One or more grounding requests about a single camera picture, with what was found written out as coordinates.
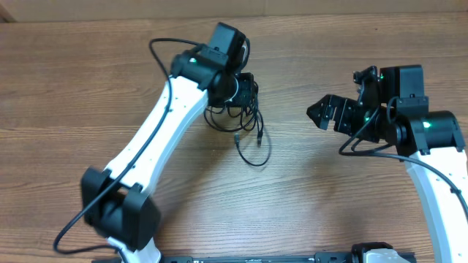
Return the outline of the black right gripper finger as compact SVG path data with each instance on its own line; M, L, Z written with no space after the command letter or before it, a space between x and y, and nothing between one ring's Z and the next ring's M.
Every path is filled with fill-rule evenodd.
M339 98L333 94L327 94L318 102L314 103L310 108L313 110L320 110L326 107L337 107L339 105Z
M312 105L307 109L306 114L317 128L326 130L330 119L333 118L334 107L326 105Z

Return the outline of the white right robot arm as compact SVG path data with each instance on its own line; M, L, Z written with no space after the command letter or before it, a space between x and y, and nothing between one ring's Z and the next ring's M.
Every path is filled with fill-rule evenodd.
M420 65L354 72L356 100L328 94L306 114L323 130L348 135L343 156L404 163L423 206L436 262L467 261L467 154L447 110L430 111Z

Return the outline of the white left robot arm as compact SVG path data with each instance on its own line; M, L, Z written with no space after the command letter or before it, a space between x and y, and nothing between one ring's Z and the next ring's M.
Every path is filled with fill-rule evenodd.
M257 114L258 87L242 70L249 40L218 23L208 43L193 42L165 73L166 83L135 136L102 171L88 168L80 183L84 220L108 241L119 262L158 262L154 244L161 214L151 196L165 164L193 121L205 111L233 108Z

